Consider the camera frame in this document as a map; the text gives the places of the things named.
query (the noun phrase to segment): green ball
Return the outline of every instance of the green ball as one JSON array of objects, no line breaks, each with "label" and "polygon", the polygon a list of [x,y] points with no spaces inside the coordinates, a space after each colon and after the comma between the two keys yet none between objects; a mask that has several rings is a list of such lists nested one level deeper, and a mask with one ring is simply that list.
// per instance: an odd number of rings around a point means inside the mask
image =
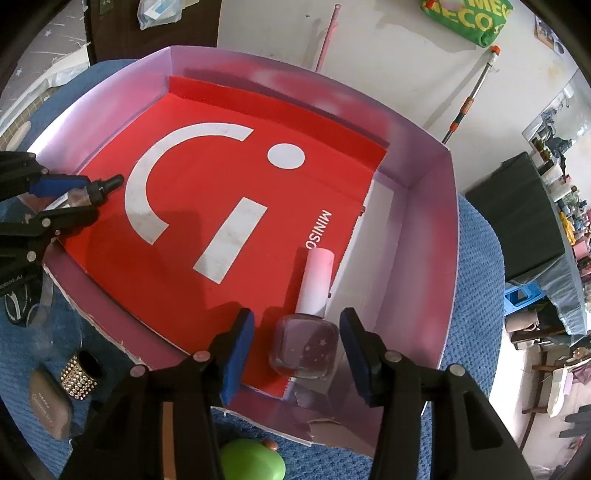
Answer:
[{"label": "green ball", "polygon": [[256,440],[238,439],[220,451],[226,480],[283,480],[285,462],[281,455]]}]

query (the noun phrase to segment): green fabric bag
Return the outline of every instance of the green fabric bag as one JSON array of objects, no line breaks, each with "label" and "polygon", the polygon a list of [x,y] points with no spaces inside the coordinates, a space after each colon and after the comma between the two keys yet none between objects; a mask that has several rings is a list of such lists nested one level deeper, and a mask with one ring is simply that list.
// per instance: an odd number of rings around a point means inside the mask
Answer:
[{"label": "green fabric bag", "polygon": [[488,47],[495,41],[513,5],[507,0],[465,0],[466,8],[453,12],[436,1],[431,9],[423,1],[421,9],[436,22],[481,47]]}]

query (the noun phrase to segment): black dropper cap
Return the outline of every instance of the black dropper cap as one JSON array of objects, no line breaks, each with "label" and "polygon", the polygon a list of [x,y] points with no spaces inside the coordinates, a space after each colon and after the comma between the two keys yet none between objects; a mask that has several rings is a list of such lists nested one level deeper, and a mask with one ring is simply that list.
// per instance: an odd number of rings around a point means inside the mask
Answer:
[{"label": "black dropper cap", "polygon": [[115,175],[108,180],[91,181],[86,186],[88,198],[92,205],[99,206],[106,202],[107,195],[123,185],[123,175]]}]

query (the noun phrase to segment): blue gripper pad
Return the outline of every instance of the blue gripper pad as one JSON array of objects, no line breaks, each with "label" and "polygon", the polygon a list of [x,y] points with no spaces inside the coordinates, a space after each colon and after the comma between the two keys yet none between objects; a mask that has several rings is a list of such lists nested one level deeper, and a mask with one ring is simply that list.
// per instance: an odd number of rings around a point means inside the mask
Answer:
[{"label": "blue gripper pad", "polygon": [[85,176],[47,175],[31,185],[29,193],[37,198],[61,197],[71,189],[83,189],[89,182]]},{"label": "blue gripper pad", "polygon": [[255,335],[255,316],[248,309],[242,309],[229,332],[233,339],[228,359],[223,366],[223,382],[220,399],[224,406],[234,398],[240,387],[242,373],[246,365],[246,358],[251,350],[252,339]]},{"label": "blue gripper pad", "polygon": [[365,331],[351,307],[341,312],[339,329],[357,393],[368,406],[379,406],[384,389],[381,381],[384,343],[375,333]]}]

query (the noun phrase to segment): pink nail polish cap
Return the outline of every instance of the pink nail polish cap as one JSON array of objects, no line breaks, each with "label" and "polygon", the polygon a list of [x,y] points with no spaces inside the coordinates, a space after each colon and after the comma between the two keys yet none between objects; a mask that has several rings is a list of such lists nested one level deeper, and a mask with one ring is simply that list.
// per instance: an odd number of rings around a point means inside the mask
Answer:
[{"label": "pink nail polish cap", "polygon": [[334,262],[335,254],[326,248],[311,248],[308,251],[296,313],[324,318]]}]

